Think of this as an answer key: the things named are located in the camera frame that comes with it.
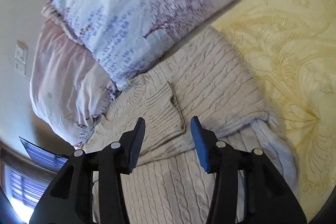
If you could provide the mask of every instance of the quilted bedspread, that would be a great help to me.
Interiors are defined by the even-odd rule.
[[[310,220],[336,184],[336,0],[241,0],[212,26],[284,121]]]

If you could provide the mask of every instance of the cable knit sweater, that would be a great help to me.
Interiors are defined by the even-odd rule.
[[[83,147],[101,150],[146,120],[138,167],[122,176],[131,223],[204,223],[214,176],[199,166],[190,133],[197,115],[204,128],[234,148],[262,148],[295,190],[291,149],[282,140],[275,113],[229,42],[209,27],[173,49],[158,65],[130,82]],[[98,176],[94,176],[98,214]],[[239,176],[237,219],[243,216]]]

